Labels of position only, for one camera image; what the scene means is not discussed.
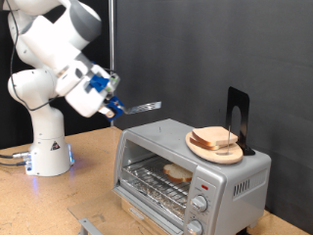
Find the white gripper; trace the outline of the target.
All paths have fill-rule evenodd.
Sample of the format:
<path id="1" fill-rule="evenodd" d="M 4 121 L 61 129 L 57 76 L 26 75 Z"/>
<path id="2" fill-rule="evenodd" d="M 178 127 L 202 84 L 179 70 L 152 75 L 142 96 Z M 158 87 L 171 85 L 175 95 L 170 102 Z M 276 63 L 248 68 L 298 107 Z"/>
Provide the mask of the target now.
<path id="1" fill-rule="evenodd" d="M 81 81 L 66 95 L 67 102 L 82 116 L 89 118 L 99 112 L 107 118 L 115 113 L 107 107 L 107 102 L 115 97 L 113 93 L 119 84 L 119 76 L 107 73 L 94 65 Z"/>

